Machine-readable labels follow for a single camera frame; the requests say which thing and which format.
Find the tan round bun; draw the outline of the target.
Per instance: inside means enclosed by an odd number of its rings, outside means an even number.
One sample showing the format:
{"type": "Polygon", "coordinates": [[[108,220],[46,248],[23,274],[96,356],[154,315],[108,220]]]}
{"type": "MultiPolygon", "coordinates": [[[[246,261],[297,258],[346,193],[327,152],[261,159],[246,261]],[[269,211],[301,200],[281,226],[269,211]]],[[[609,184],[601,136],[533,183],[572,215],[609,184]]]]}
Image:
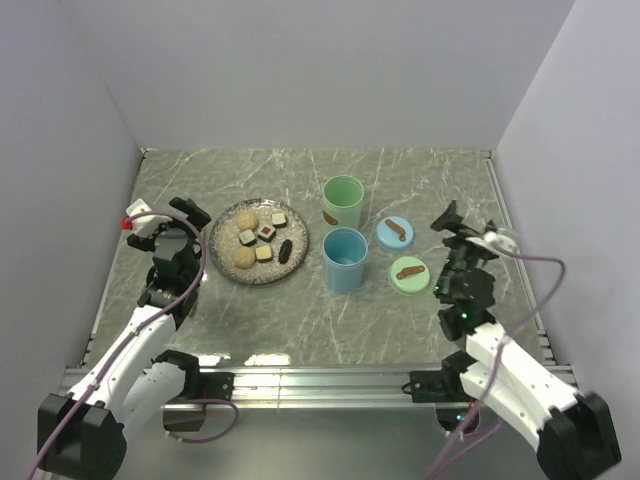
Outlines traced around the tan round bun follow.
{"type": "Polygon", "coordinates": [[[256,263],[256,254],[253,248],[241,246],[234,253],[234,266],[239,269],[250,269],[256,263]]]}
{"type": "Polygon", "coordinates": [[[255,231],[259,226],[259,218],[253,212],[241,212],[236,217],[236,225],[241,232],[246,230],[255,231]]]}

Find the red sushi piece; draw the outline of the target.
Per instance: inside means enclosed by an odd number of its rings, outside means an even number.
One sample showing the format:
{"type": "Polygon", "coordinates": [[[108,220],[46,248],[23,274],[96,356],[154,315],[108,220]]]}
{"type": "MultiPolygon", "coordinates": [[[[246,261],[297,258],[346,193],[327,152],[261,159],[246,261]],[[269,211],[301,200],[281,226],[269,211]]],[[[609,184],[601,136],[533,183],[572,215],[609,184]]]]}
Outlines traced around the red sushi piece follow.
{"type": "Polygon", "coordinates": [[[256,235],[264,242],[271,242],[276,235],[276,229],[271,225],[261,225],[256,230],[256,235]]]}

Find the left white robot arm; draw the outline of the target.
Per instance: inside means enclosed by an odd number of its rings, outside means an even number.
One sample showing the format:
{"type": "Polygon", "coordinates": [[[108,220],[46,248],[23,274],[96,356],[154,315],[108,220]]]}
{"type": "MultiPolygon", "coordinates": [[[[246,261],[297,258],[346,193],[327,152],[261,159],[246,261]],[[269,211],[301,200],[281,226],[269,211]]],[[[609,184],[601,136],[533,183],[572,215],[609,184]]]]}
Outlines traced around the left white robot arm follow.
{"type": "Polygon", "coordinates": [[[174,398],[195,399],[199,361],[164,350],[194,308],[206,266],[202,230],[211,221],[193,200],[175,197],[171,212],[143,200],[121,220],[130,247],[152,255],[137,306],[102,358],[65,394],[50,394],[37,414],[35,470],[68,479],[111,479],[129,440],[174,398]]]}

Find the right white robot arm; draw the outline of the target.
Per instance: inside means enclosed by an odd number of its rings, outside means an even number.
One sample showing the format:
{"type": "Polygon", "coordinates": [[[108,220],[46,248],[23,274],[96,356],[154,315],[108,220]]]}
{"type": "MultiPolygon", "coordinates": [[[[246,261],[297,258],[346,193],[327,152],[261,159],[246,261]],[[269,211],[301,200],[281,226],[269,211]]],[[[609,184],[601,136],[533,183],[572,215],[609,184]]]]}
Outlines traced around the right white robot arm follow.
{"type": "Polygon", "coordinates": [[[493,222],[481,231],[465,225],[455,202],[431,228],[450,234],[433,293],[442,305],[444,336],[459,348],[443,361],[442,391],[472,400],[458,427],[466,428],[481,406],[490,408],[529,443],[549,479],[595,479],[618,465],[622,456],[606,401],[560,380],[513,338],[541,308],[510,327],[489,311],[495,279],[484,267],[499,257],[525,259],[516,240],[493,222]]]}

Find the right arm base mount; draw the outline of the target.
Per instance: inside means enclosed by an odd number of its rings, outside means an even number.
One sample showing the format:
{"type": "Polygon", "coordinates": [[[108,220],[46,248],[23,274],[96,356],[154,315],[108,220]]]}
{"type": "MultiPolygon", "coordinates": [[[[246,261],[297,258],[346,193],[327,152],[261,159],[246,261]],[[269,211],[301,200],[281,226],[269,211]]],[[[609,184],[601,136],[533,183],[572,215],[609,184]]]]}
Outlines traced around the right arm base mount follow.
{"type": "Polygon", "coordinates": [[[447,433],[453,433],[462,423],[476,398],[468,395],[460,380],[475,360],[464,352],[456,352],[441,362],[439,370],[414,370],[401,391],[411,397],[414,404],[436,405],[436,420],[447,433]]]}

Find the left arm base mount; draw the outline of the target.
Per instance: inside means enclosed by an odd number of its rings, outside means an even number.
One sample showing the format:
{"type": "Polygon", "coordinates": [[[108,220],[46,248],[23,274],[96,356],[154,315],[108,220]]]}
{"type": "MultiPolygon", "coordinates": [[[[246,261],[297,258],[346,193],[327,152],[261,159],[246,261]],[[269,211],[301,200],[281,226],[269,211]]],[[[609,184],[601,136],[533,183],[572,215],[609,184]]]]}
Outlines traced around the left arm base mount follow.
{"type": "Polygon", "coordinates": [[[205,444],[224,438],[238,424],[240,418],[239,408],[232,401],[234,382],[236,375],[228,371],[208,371],[204,369],[196,356],[165,350],[151,360],[151,371],[157,367],[174,367],[178,375],[183,375],[177,380],[178,394],[169,402],[169,405],[187,405],[194,410],[174,411],[163,414],[163,426],[165,434],[176,441],[187,444],[205,444]],[[200,432],[207,418],[209,406],[229,407],[233,412],[231,423],[219,433],[204,438],[187,438],[181,433],[200,432]]]}

